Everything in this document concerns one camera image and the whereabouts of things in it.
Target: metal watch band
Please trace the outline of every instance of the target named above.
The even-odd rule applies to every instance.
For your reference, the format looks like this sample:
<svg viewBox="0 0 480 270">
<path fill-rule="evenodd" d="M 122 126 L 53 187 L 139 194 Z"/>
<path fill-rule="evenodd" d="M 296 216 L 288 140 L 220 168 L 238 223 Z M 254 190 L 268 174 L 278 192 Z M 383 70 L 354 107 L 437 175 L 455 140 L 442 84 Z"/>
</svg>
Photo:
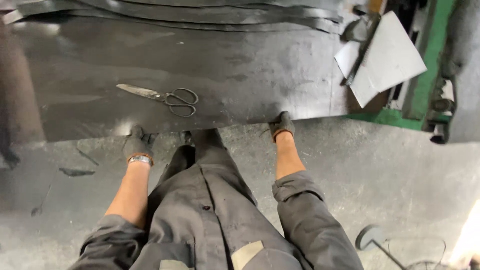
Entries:
<svg viewBox="0 0 480 270">
<path fill-rule="evenodd" d="M 128 163 L 132 163 L 134 161 L 141 161 L 150 164 L 150 167 L 153 166 L 153 161 L 147 156 L 133 156 L 128 160 Z"/>
</svg>

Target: work glove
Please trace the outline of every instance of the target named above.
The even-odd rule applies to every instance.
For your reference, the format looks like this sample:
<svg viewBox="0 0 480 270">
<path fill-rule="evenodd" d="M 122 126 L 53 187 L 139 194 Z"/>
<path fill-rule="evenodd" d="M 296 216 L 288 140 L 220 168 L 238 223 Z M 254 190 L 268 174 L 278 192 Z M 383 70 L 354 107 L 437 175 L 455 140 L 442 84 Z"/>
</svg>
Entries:
<svg viewBox="0 0 480 270">
<path fill-rule="evenodd" d="M 290 120 L 290 115 L 288 111 L 281 112 L 279 117 L 277 118 L 278 121 L 268 123 L 274 143 L 276 143 L 275 137 L 283 131 L 290 132 L 292 136 L 295 133 L 295 126 L 293 125 L 292 120 Z"/>
<path fill-rule="evenodd" d="M 144 135 L 142 127 L 134 125 L 128 136 L 125 145 L 123 146 L 123 154 L 127 159 L 127 162 L 133 156 L 146 156 L 153 162 L 153 152 L 151 150 L 151 144 L 149 144 L 150 135 Z"/>
</svg>

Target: work uniform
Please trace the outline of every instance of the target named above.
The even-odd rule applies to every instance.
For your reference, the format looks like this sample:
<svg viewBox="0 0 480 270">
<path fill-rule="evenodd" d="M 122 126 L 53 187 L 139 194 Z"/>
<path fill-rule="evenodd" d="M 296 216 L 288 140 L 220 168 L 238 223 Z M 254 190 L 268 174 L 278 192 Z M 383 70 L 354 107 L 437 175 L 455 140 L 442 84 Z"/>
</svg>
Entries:
<svg viewBox="0 0 480 270">
<path fill-rule="evenodd" d="M 189 168 L 166 168 L 148 198 L 146 230 L 104 216 L 71 269 L 363 269 L 307 171 L 272 185 L 284 238 L 257 209 L 223 145 L 200 148 Z"/>
</svg>

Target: concrete floor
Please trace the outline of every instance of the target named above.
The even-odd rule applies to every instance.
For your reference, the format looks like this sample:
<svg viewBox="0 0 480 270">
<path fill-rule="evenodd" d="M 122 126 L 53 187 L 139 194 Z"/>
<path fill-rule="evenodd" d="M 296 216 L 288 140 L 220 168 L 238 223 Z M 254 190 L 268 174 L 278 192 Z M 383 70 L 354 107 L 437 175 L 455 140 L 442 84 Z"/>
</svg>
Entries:
<svg viewBox="0 0 480 270">
<path fill-rule="evenodd" d="M 390 249 L 405 264 L 439 260 L 442 239 L 448 260 L 480 198 L 480 145 L 438 146 L 425 133 L 341 118 L 295 125 L 300 157 L 352 241 L 364 226 L 376 223 L 394 238 Z M 281 230 L 271 196 L 276 149 L 269 134 L 262 134 L 265 129 L 263 124 L 220 132 L 260 211 Z M 66 269 L 76 259 L 119 187 L 126 168 L 123 142 L 107 138 L 15 149 L 22 162 L 0 172 L 0 269 Z M 157 138 L 150 188 L 179 143 L 177 134 Z M 76 147 L 100 165 L 80 156 Z M 96 173 L 69 178 L 59 167 Z M 378 250 L 359 255 L 367 270 L 396 269 Z"/>
</svg>

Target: rolled-up sleeve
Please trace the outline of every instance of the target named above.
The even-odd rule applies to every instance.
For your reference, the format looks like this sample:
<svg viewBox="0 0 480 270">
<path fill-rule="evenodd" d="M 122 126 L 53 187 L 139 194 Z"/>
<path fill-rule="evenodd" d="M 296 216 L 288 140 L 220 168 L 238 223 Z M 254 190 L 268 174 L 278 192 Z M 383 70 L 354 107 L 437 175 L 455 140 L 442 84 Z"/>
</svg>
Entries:
<svg viewBox="0 0 480 270">
<path fill-rule="evenodd" d="M 272 191 L 285 238 L 314 269 L 363 269 L 342 226 L 328 211 L 323 193 L 306 171 L 275 181 Z"/>
<path fill-rule="evenodd" d="M 142 250 L 145 231 L 119 215 L 104 216 L 70 270 L 127 270 Z"/>
</svg>

